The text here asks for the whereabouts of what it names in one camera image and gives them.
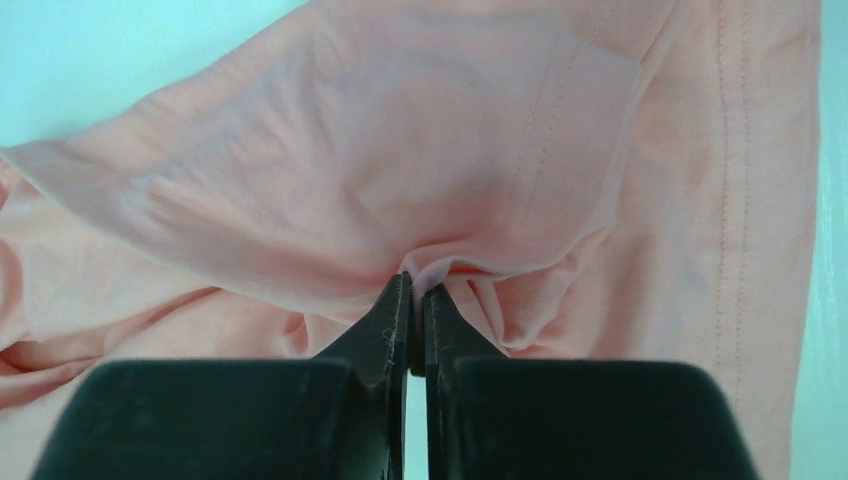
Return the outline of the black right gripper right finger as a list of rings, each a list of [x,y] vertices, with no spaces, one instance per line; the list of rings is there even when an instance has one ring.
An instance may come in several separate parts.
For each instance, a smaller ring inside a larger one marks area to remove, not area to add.
[[[433,479],[754,479],[713,379],[688,364],[504,355],[444,287],[422,302]]]

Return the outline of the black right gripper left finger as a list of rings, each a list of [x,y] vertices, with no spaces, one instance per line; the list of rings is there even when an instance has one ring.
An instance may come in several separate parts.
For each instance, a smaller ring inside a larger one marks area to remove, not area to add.
[[[64,409],[36,479],[399,479],[408,274],[310,359],[123,360]]]

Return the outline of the pink t-shirt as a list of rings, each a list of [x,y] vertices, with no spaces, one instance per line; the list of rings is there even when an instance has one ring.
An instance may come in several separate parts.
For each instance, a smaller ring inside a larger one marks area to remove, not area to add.
[[[525,358],[671,359],[790,472],[817,1],[311,1],[1,151],[1,475],[122,358],[308,357],[387,280]]]

